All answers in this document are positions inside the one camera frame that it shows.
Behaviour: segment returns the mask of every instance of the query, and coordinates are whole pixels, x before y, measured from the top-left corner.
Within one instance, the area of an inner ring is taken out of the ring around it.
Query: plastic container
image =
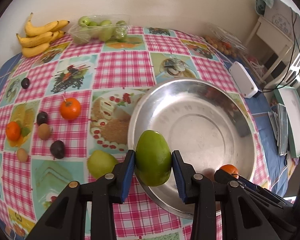
[[[214,24],[206,23],[206,25],[209,35],[204,36],[205,40],[225,56],[236,59],[238,54],[246,55],[248,53],[247,48],[238,38]]]
[[[68,32],[76,44],[85,44],[92,39],[124,42],[128,30],[128,15],[93,15],[81,17]]]

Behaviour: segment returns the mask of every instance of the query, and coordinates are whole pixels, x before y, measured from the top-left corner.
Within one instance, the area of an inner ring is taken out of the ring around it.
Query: white wall
[[[291,0],[283,0],[292,5]],[[202,34],[203,22],[212,22],[245,39],[258,16],[255,0],[13,0],[0,19],[0,67],[21,51],[15,33],[34,12],[34,25],[83,15],[128,14],[132,25],[165,27]]]

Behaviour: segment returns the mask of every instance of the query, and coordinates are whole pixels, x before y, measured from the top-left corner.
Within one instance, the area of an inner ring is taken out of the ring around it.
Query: pink checkered tablecloth
[[[253,182],[268,181],[263,148],[253,117],[218,53],[204,39],[183,32],[159,28],[130,28],[123,43],[98,40],[76,45],[69,35],[55,41],[49,51],[33,58],[21,58],[0,93],[0,219],[6,228],[26,237],[45,210],[72,180],[87,183],[86,160],[103,150],[122,161],[127,148],[127,129],[133,107],[157,83],[173,78],[162,62],[174,58],[187,65],[179,76],[199,78],[221,88],[239,101],[249,116],[257,163]],[[28,77],[30,87],[20,88]],[[81,103],[81,115],[66,121],[59,113],[64,98]],[[111,118],[115,108],[125,109],[122,119]],[[45,111],[52,129],[48,140],[40,140],[35,117]],[[17,143],[6,139],[10,121],[22,126]],[[55,140],[66,145],[65,158],[54,160],[50,146]],[[26,149],[30,157],[17,160],[16,150]],[[177,217],[156,205],[133,177],[124,204],[114,205],[118,237],[143,239],[190,239],[192,220]],[[86,240],[90,240],[87,219]],[[217,217],[217,239],[221,239],[221,216]]]

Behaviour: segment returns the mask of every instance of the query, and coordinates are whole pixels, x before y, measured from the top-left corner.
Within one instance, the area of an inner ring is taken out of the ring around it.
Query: tablecloth
[[[167,72],[162,62],[172,58],[186,67],[177,73]],[[11,64],[9,72],[0,77],[0,225],[6,234],[25,238],[68,182],[94,181],[86,166],[94,150],[123,160],[134,105],[150,87],[174,76],[210,82],[234,99],[255,140],[253,182],[265,184],[269,175],[254,119],[218,53],[203,38],[132,27],[123,43],[95,40],[76,45],[66,35],[42,55],[19,57],[18,63]],[[26,90],[20,87],[24,77],[30,80]],[[63,97],[77,98],[82,105],[81,115],[74,121],[64,120],[59,113]],[[124,110],[124,118],[111,118],[115,107]],[[52,136],[47,141],[38,138],[35,117],[39,111],[49,115]],[[13,120],[24,128],[17,143],[5,137],[6,125]],[[66,145],[62,160],[54,160],[49,151],[58,139]],[[30,153],[26,163],[16,158],[19,147]],[[90,239],[90,204],[87,209],[85,233]],[[114,220],[118,238],[190,239],[192,220],[156,205],[135,177],[125,203],[114,205]],[[217,239],[221,239],[221,216],[217,217]]]
[[[250,69],[246,66],[245,61],[241,58],[226,58],[222,54],[219,54],[223,60],[227,69],[232,65],[235,60],[240,62],[247,70],[250,77],[257,84],[255,77],[252,75]],[[261,145],[265,151],[266,164],[269,171],[269,177],[271,181],[271,187],[269,188],[273,193],[284,196],[287,188],[288,182],[293,174],[298,162],[291,158],[290,154],[286,156],[278,155],[277,141],[274,137],[272,125],[268,116],[268,112],[271,111],[270,105],[263,93],[258,97],[245,98],[245,102],[251,111],[251,114],[256,122]]]

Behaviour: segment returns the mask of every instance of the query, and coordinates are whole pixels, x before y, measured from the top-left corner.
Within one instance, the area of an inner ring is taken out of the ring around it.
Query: blue gripper pad
[[[174,152],[172,152],[172,169],[173,169],[174,178],[176,180],[179,197],[182,199],[183,202],[186,202],[187,200],[186,183],[185,180],[183,179],[180,164]]]
[[[132,181],[132,176],[134,172],[134,166],[135,166],[135,152],[132,150],[129,150],[127,155],[131,153],[131,157],[127,166],[127,170],[124,174],[123,180],[122,180],[122,191],[121,191],[121,201],[122,203],[124,200],[128,197],[129,188]]]

